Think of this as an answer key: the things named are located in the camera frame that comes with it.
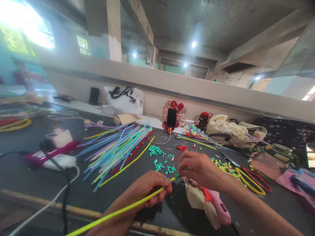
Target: finger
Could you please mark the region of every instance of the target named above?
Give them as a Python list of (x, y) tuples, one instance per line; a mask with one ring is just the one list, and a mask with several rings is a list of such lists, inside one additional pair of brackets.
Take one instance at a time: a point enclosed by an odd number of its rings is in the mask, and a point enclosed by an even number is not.
[(165, 189), (168, 193), (172, 193), (172, 191), (173, 191), (172, 185), (165, 187)]
[(163, 175), (162, 173), (160, 173), (160, 172), (157, 172), (157, 171), (153, 171), (153, 173), (152, 173), (154, 176), (161, 176), (161, 177), (165, 177), (166, 178), (166, 176), (165, 175)]
[(158, 196), (154, 196), (153, 198), (150, 199), (149, 207), (152, 207), (155, 204), (158, 204)]
[(162, 192), (159, 193), (159, 195), (158, 195), (159, 202), (163, 202), (166, 194), (167, 194), (167, 191), (165, 189)]
[(152, 176), (150, 180), (150, 186), (155, 187), (155, 186), (162, 186), (166, 187), (171, 184), (171, 180), (169, 178), (166, 178), (165, 176)]
[(184, 169), (180, 172), (180, 174), (182, 176), (186, 176), (189, 179), (193, 179), (195, 181), (197, 181), (197, 178), (198, 178), (198, 174), (195, 171), (193, 171), (192, 169)]
[(180, 157), (178, 158), (178, 161), (179, 163), (184, 160), (185, 158), (194, 158), (196, 156), (196, 153), (195, 152), (192, 152), (192, 151), (185, 151), (183, 152)]
[(179, 163), (178, 172), (181, 174), (181, 171), (183, 171), (186, 168), (191, 168), (193, 170), (198, 169), (197, 161), (193, 158), (185, 158)]

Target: glue gun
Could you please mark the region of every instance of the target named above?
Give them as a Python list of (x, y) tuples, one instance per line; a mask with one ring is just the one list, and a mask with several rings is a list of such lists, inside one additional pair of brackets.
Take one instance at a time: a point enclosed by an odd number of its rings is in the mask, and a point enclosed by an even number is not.
[(204, 187), (200, 187), (200, 189), (203, 191), (205, 201), (211, 201), (213, 203), (221, 224), (224, 226), (230, 225), (232, 223), (230, 213), (220, 199), (219, 193)]

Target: scissors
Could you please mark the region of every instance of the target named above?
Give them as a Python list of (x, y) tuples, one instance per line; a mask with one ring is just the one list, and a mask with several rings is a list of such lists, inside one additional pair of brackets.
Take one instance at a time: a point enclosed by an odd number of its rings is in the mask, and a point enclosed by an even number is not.
[[(250, 189), (252, 190), (254, 193), (258, 194), (258, 195), (262, 195), (265, 196), (266, 192), (272, 192), (272, 189), (270, 188), (270, 186), (261, 178), (260, 175), (256, 174), (255, 172), (246, 169), (243, 166), (240, 166), (239, 164), (237, 164), (235, 161), (233, 161), (232, 158), (230, 158), (228, 155), (226, 155), (224, 152), (221, 153), (224, 157), (226, 157), (234, 166), (235, 166), (235, 170), (236, 172), (241, 176), (241, 180), (243, 181), (243, 183)], [(255, 187), (259, 190), (257, 191), (255, 188), (253, 188), (245, 179), (245, 176), (250, 182), (252, 182), (252, 184), (255, 185)], [(255, 176), (257, 179), (259, 179), (265, 186), (263, 186), (261, 183), (259, 183), (253, 176)]]

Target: black cable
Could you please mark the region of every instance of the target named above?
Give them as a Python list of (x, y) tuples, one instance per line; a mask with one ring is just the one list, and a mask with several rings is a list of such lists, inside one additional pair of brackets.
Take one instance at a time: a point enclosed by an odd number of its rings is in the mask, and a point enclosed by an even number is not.
[(12, 154), (12, 153), (18, 153), (20, 155), (27, 155), (27, 154), (30, 154), (31, 152), (30, 151), (13, 151), (13, 152), (8, 152), (8, 153), (5, 153), (5, 154), (2, 154), (0, 155), (0, 157), (3, 157), (3, 156), (6, 156), (6, 155), (9, 155), (9, 154)]
[(64, 228), (63, 228), (63, 232), (64, 235), (68, 234), (68, 220), (67, 220), (67, 199), (68, 199), (68, 195), (69, 195), (69, 191), (70, 191), (70, 178), (67, 175), (66, 171), (64, 168), (62, 168), (58, 162), (56, 162), (49, 154), (48, 152), (53, 151), (56, 149), (55, 145), (50, 141), (50, 140), (43, 140), (40, 144), (39, 147), (41, 149), (41, 151), (45, 154), (45, 156), (51, 160), (51, 162), (61, 171), (63, 172), (63, 174), (65, 175), (66, 179), (67, 179), (67, 188), (65, 190), (65, 195), (63, 197), (63, 201), (62, 201), (62, 219), (63, 219), (63, 224), (64, 224)]

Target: yellow scissors handle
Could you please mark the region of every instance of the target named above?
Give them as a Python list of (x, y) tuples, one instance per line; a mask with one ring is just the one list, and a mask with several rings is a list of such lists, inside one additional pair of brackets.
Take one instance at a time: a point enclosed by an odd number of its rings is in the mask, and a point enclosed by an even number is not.
[[(252, 190), (255, 194), (258, 195), (262, 195), (262, 196), (266, 196), (265, 191), (254, 181), (252, 180), (252, 178), (250, 178), (247, 174), (245, 174), (240, 168), (235, 168), (236, 172), (241, 176), (241, 180), (243, 181), (243, 183), (250, 189)], [(253, 183), (253, 185), (256, 186), (256, 188), (259, 189), (259, 191), (257, 191), (256, 189), (254, 189), (243, 177), (243, 175), (250, 181)]]
[(13, 130), (22, 129), (26, 126), (29, 126), (31, 123), (32, 123), (32, 120), (30, 120), (30, 119), (20, 120), (20, 121), (14, 122), (12, 124), (8, 124), (8, 125), (0, 127), (0, 132), (9, 132), (9, 131), (13, 131)]

